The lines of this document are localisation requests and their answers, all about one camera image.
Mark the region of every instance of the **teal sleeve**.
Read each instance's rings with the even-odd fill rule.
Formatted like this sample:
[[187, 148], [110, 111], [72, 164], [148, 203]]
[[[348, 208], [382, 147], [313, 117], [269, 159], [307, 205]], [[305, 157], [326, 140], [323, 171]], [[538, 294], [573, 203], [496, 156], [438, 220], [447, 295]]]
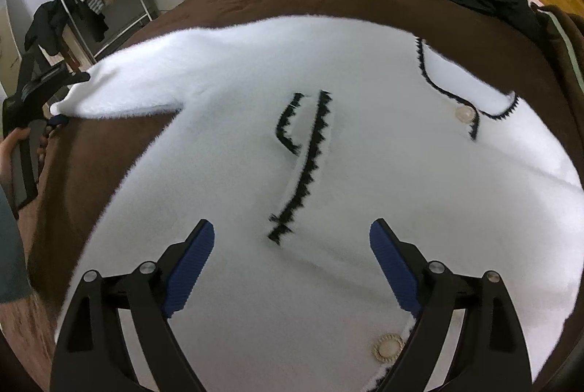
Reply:
[[18, 225], [0, 188], [0, 303], [26, 298], [31, 293]]

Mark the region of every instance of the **metal bolt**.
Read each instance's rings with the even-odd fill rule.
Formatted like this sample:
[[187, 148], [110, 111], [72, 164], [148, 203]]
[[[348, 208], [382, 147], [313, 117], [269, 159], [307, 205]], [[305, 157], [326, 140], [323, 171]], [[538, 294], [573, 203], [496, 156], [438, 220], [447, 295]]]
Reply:
[[91, 283], [96, 278], [97, 272], [95, 270], [89, 270], [88, 272], [85, 272], [83, 275], [83, 280], [86, 281], [87, 283]]
[[489, 270], [487, 272], [487, 279], [489, 281], [492, 281], [493, 283], [497, 283], [499, 280], [501, 280], [500, 275], [497, 272], [494, 272], [492, 270]]
[[441, 262], [437, 262], [437, 261], [430, 262], [430, 265], [428, 266], [428, 268], [433, 273], [444, 273], [444, 270], [445, 270], [444, 264], [442, 264]]
[[149, 273], [152, 273], [154, 270], [156, 270], [156, 264], [154, 262], [144, 262], [142, 265], [140, 265], [139, 269], [140, 273], [148, 275]]

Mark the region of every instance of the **brown blanket with stripe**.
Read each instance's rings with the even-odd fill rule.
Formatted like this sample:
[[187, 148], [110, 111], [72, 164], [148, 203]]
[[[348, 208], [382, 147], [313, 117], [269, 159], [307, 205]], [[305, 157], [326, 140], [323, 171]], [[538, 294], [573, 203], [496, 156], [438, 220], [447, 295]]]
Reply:
[[[561, 22], [573, 52], [584, 64], [584, 20], [557, 8], [548, 11]], [[550, 44], [540, 48], [508, 24], [448, 0], [188, 0], [127, 44], [183, 28], [307, 14], [355, 18], [412, 32], [502, 92], [517, 92], [560, 140], [584, 180], [582, 89], [565, 41], [546, 15], [541, 15], [541, 21]], [[0, 322], [10, 345], [45, 390], [54, 350], [53, 328], [85, 242], [125, 173], [171, 119], [172, 115], [73, 119], [51, 138], [40, 196], [21, 212], [20, 219], [37, 295], [0, 305]], [[579, 299], [576, 312], [583, 308]], [[583, 325], [577, 313], [568, 320], [538, 383], [557, 370]]]

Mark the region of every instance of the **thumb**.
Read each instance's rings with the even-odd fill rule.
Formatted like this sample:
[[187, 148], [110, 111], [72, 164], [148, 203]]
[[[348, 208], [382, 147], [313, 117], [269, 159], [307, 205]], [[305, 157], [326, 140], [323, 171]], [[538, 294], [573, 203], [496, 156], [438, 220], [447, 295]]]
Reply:
[[26, 140], [30, 135], [29, 128], [15, 128], [8, 136], [0, 143], [0, 154], [9, 155], [16, 147], [16, 144], [21, 140]]

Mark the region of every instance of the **button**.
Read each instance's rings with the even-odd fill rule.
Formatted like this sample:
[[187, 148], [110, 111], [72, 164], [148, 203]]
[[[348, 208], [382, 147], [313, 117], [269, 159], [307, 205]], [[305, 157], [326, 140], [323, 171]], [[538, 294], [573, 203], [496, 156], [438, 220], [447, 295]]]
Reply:
[[459, 119], [462, 123], [471, 123], [477, 116], [477, 112], [475, 112], [472, 107], [461, 105], [458, 109], [456, 109], [454, 115], [456, 115], [456, 118]]
[[393, 362], [404, 349], [404, 340], [399, 334], [387, 333], [373, 345], [373, 355], [379, 362]]

